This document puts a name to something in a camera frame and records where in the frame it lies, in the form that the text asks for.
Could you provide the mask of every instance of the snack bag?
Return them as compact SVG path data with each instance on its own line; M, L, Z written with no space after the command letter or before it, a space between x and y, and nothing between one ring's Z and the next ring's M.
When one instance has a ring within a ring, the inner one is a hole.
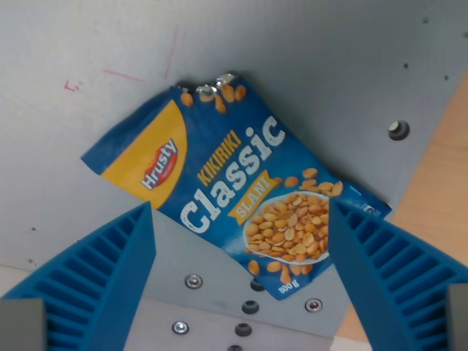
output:
M82 160L224 250L278 300L330 266L330 197L376 216L390 211L333 177L232 75L193 94L172 87L154 97Z

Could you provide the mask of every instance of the wooden surface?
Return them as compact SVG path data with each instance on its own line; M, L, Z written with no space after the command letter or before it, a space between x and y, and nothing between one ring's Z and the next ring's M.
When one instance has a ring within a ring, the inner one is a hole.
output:
M467 209L468 75L450 101L392 222L468 265ZM367 341L353 308L336 335Z

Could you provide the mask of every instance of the white bowl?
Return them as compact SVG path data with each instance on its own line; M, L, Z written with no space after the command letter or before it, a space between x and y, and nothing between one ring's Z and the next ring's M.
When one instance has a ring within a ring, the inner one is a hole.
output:
M296 192L288 192L287 194L284 194L284 195L281 195L281 196L277 196L277 197L272 197L271 199L266 200L265 202L263 202L263 203L257 208L257 210L256 210L256 211L250 216L250 218L247 219L247 221L244 223L244 228L242 229L242 239L244 240L244 245L245 245L246 247L249 247L249 240L248 240L248 235L246 234L246 228L247 228L247 226L248 226L250 223L252 223L252 218L253 218L255 215L257 215L257 214L261 215L261 213L262 213L262 211L263 211L263 209L264 209L265 206L268 206L268 205L270 205L270 204L272 204L272 203L275 203L275 202L277 202L277 201L282 201L282 200L286 199L286 196L288 196L289 194L292 194L292 193L294 193L294 194L300 194L300 193L302 193L302 194L306 194L306 195L313 195L313 196L318 197L318 198L320 198L320 199L328 199L327 196L322 195L322 194L317 194L317 193L315 193L315 192L301 192L301 191L296 191ZM286 260L283 260L283 259L280 258L280 257L272 257L272 256L269 256L269 255L264 254L264 253L262 253L262 252L257 252L257 253L258 253L258 254L261 254L261 255L263 255L263 256L265 256L265 257L269 257L269 258L272 258L272 259L274 259L274 260L277 260L277 261L280 261L280 262L283 262L283 263L287 263L287 264L290 264L290 265L310 265L310 264L312 264L312 263L320 262L320 261L322 261L322 260L324 260L325 258L328 257L328 253L325 252L325 253L321 254L320 257L317 258L316 260L313 260L312 258L308 258L308 259L305 260L304 262L299 263L299 262L297 262L297 261L288 262L288 261L286 261Z

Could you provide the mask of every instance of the red pen mark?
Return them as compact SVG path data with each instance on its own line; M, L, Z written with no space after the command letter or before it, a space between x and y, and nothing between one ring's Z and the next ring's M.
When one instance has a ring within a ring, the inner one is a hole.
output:
M126 78L126 79L131 79L131 80L134 80L136 82L144 82L145 81L144 79L132 77L131 75L125 75L124 73L111 71L110 69L104 69L103 72L104 73L109 73L110 75L117 75L119 77L123 77L123 78Z
M170 66L173 63L174 51L176 50L176 45L178 41L178 33L179 33L180 25L177 23L174 26L174 36L173 36L173 44L169 50L169 56L167 57L167 66L166 66L166 73L164 74L164 79L167 80L169 77Z
M70 88L69 83L68 83L68 80L65 82L64 89L70 90L70 91L78 91L78 90L80 90L80 88L79 88L78 86L75 86L74 88Z

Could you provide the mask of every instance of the peanut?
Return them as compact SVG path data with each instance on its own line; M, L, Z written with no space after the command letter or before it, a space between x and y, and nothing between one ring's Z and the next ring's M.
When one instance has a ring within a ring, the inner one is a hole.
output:
M339 196L343 192L343 183L338 182L335 185L333 185L333 188L331 190L332 196Z
M299 179L297 177L287 177L284 181L284 185L288 188L296 186L299 184Z
M315 168L307 168L306 170L302 171L302 176L304 178L314 178L317 176L317 170Z
M287 226L287 220L286 219L278 219L275 221L275 227L277 228L284 228Z
M271 228L268 228L268 229L265 229L264 231L262 231L262 234L263 234L264 238L271 238L274 235L274 233L275 232Z
M184 91L181 95L181 101L186 106L193 106L193 96Z
M200 94L200 101L202 101L202 102L210 102L213 99L214 99L214 95Z
M329 181L324 181L323 183L319 184L319 189L322 191L331 191L333 189L333 183L330 183Z
M221 87L221 94L227 102L234 102L235 101L235 92L234 88L229 84L224 84Z
M291 282L290 270L287 269L286 265L283 265L282 267L281 276L279 277L279 280L283 284L289 284Z
M282 264L279 261L273 261L267 264L266 270L270 273L275 273L281 270Z
M266 241L263 241L262 243L260 243L258 245L258 248L260 250L268 250L268 249L270 249L270 247L271 247L271 245L269 243L267 243Z
M259 224L258 226L260 229L269 229L269 228L272 228L273 227L273 223L271 222L263 222L261 224Z
M247 89L245 86L238 86L235 89L235 99L241 101L247 94Z
M249 271L250 271L250 273L252 273L255 276L258 273L260 273L260 267L259 267L258 262L256 260L252 260L252 261L249 262Z
M276 214L264 214L263 218L265 219L265 221L275 222L276 221Z
M284 238L288 241L291 241L292 239L294 239L294 234L295 234L294 229L287 228L287 230L284 232Z
M248 236L255 235L258 233L258 230L258 225L256 225L255 223L251 223L246 228L246 234Z
M298 263L302 263L306 260L306 255L305 254L297 254L295 256L295 261Z
M220 97L219 95L216 95L214 97L214 107L218 110L219 113L226 113L226 106L222 101L222 97Z
M262 216L256 215L256 216L252 217L252 223L260 224L262 222L263 222L263 217Z
M247 250L292 264L316 260L328 249L328 199L303 192L282 199L262 207L246 225Z
M278 210L279 212L286 212L287 211L287 206L285 203L280 203L277 202L273 205L273 207Z
M317 181L315 179L309 179L307 181L302 182L302 188L303 189L310 189L313 186L315 186L315 184L317 184Z
M291 262L295 259L295 256L292 254L284 254L281 256L281 258L287 262Z

